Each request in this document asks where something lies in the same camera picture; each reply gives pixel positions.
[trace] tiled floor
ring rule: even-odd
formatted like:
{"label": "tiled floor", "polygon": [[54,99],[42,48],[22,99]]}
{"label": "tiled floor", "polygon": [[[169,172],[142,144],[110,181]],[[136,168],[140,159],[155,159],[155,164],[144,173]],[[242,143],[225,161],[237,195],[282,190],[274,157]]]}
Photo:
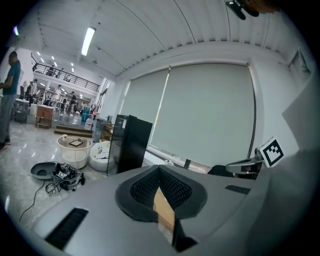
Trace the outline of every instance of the tiled floor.
{"label": "tiled floor", "polygon": [[[68,123],[76,119],[81,123],[80,116],[70,116]],[[43,184],[42,180],[33,178],[31,168],[40,162],[61,162],[61,152],[57,145],[60,135],[52,129],[35,128],[33,124],[10,123],[11,145],[0,153],[0,200],[4,204],[9,197],[8,213],[12,218],[19,219],[22,212],[32,205],[35,192]],[[84,172],[86,182],[106,178],[106,174],[86,166]],[[61,193],[48,195],[43,187],[36,195],[35,205],[22,217],[21,222],[32,227],[35,221],[52,206],[68,197],[64,190]]]}

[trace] black vent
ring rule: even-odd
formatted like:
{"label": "black vent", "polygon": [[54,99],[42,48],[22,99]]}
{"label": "black vent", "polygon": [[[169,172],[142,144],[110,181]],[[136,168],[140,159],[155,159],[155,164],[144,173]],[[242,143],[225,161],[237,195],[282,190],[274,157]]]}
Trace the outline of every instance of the black vent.
{"label": "black vent", "polygon": [[173,210],[187,201],[192,194],[189,185],[166,171],[160,170],[159,180],[160,189]]}
{"label": "black vent", "polygon": [[130,189],[130,194],[134,200],[153,209],[155,194],[159,187],[158,172],[153,171],[134,183]]}
{"label": "black vent", "polygon": [[62,250],[87,214],[88,211],[85,209],[74,208],[45,240]]}
{"label": "black vent", "polygon": [[235,185],[228,185],[225,187],[226,190],[231,190],[234,192],[238,192],[241,194],[245,194],[248,195],[250,192],[250,188],[246,188],[246,187],[241,187],[241,186],[235,186]]}

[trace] wooden table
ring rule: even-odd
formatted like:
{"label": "wooden table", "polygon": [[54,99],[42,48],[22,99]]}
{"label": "wooden table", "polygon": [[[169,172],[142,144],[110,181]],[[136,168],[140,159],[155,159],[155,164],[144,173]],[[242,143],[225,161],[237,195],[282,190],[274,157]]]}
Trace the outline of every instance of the wooden table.
{"label": "wooden table", "polygon": [[35,117],[35,127],[39,125],[42,127],[46,127],[48,129],[51,128],[53,114],[54,114],[53,106],[38,105],[38,109]]}

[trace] roller blind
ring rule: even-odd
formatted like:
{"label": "roller blind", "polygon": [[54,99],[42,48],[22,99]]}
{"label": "roller blind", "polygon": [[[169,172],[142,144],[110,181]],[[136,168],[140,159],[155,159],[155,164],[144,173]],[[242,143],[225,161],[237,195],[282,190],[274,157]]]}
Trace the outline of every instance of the roller blind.
{"label": "roller blind", "polygon": [[152,145],[197,163],[247,157],[254,125],[249,69],[232,64],[172,68]]}
{"label": "roller blind", "polygon": [[154,124],[167,75],[168,69],[132,80],[121,114],[132,115]]}

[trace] gray plastic surface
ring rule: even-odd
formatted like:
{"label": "gray plastic surface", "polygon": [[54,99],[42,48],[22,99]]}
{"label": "gray plastic surface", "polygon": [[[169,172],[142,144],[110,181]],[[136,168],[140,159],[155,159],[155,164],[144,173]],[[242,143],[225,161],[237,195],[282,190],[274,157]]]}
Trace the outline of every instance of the gray plastic surface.
{"label": "gray plastic surface", "polygon": [[[150,166],[87,183],[46,213],[34,231],[45,238],[74,207],[89,211],[65,248],[82,255],[265,255],[299,223],[319,181],[320,152],[299,152],[273,168],[262,169],[257,180],[205,175],[171,166],[175,172],[201,182],[208,200],[195,218],[181,224],[198,244],[176,252],[157,224],[134,221],[115,202],[120,183]],[[248,195],[225,185],[251,188]],[[33,235],[24,236],[42,255],[58,255]]]}

